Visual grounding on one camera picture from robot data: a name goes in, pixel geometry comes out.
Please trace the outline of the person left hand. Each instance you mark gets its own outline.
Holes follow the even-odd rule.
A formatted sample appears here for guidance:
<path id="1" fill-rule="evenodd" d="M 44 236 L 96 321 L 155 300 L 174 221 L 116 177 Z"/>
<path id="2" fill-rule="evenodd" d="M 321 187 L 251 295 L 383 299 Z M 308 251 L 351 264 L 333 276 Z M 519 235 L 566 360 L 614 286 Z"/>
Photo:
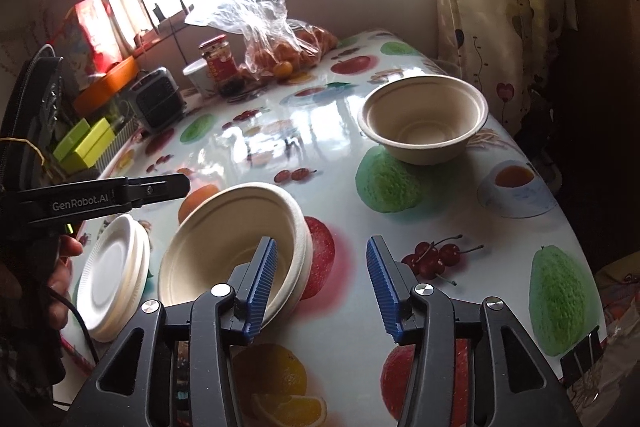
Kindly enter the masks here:
<path id="1" fill-rule="evenodd" d="M 82 254 L 82 245 L 77 239 L 70 236 L 61 236 L 58 241 L 58 260 L 55 268 L 49 277 L 48 286 L 58 295 L 68 296 L 70 283 L 72 283 L 72 262 L 70 258 Z M 52 329 L 60 331 L 67 323 L 68 308 L 64 303 L 53 300 L 49 307 L 49 323 Z"/>

